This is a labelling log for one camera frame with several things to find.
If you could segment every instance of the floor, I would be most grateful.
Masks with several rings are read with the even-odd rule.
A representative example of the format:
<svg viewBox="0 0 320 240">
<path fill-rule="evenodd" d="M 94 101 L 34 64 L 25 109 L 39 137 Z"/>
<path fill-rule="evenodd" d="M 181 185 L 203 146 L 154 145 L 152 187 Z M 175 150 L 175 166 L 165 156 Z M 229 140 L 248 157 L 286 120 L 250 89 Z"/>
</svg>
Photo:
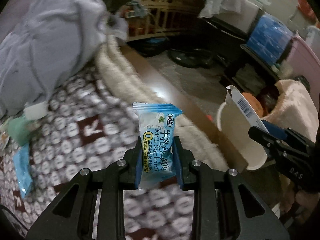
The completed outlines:
<svg viewBox="0 0 320 240">
<path fill-rule="evenodd" d="M 216 64 L 210 69 L 186 68 L 172 62 L 166 52 L 147 60 L 177 89 L 186 93 L 205 114 L 215 118 L 227 93 L 219 83 L 223 66 Z"/>
</svg>

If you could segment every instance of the barcode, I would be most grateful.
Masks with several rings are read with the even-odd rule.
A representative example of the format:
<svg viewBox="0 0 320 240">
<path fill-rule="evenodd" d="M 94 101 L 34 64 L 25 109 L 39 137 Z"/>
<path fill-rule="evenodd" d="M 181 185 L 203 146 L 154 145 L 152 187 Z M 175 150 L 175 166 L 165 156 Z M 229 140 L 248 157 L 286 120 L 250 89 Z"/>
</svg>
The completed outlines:
<svg viewBox="0 0 320 240">
<path fill-rule="evenodd" d="M 238 106 L 240 106 L 241 110 L 244 112 L 247 118 L 250 118 L 253 115 L 253 112 L 250 110 L 249 105 L 243 98 L 241 98 L 237 104 Z"/>
</svg>

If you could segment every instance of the white cloth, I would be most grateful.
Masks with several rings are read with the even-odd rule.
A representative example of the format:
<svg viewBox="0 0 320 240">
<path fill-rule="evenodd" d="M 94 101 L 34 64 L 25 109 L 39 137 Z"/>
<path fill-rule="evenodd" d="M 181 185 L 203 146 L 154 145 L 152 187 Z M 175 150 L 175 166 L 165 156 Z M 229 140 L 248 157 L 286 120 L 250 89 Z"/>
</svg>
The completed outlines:
<svg viewBox="0 0 320 240">
<path fill-rule="evenodd" d="M 291 128 L 315 142 L 318 112 L 304 85 L 294 80 L 279 80 L 276 87 L 280 93 L 278 102 L 263 119 L 279 127 Z"/>
</svg>

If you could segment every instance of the blue storage box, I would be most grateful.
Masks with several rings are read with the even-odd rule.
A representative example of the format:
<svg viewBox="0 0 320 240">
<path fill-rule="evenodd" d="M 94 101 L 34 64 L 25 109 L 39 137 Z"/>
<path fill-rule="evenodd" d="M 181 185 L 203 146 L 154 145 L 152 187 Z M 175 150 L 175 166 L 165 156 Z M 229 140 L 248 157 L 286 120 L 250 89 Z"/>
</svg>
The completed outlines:
<svg viewBox="0 0 320 240">
<path fill-rule="evenodd" d="M 284 52 L 292 35 L 292 31 L 287 26 L 266 13 L 253 30 L 247 46 L 272 66 Z"/>
</svg>

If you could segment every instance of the orange object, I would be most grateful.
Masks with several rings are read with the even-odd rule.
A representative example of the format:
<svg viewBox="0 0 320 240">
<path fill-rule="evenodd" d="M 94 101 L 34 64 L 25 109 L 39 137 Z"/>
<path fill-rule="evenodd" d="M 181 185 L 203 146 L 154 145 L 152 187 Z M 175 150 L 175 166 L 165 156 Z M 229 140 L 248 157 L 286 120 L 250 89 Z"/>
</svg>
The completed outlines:
<svg viewBox="0 0 320 240">
<path fill-rule="evenodd" d="M 207 118 L 208 118 L 211 122 L 213 122 L 213 118 L 212 118 L 211 115 L 207 114 Z"/>
<path fill-rule="evenodd" d="M 262 105 L 260 104 L 260 102 L 257 100 L 257 98 L 255 98 L 250 93 L 246 93 L 246 92 L 242 93 L 242 95 L 249 102 L 250 106 L 252 106 L 252 108 L 254 109 L 256 114 L 260 118 L 262 118 L 263 117 L 263 108 L 262 108 Z"/>
<path fill-rule="evenodd" d="M 298 9 L 309 19 L 316 20 L 316 15 L 307 0 L 298 0 Z"/>
</svg>

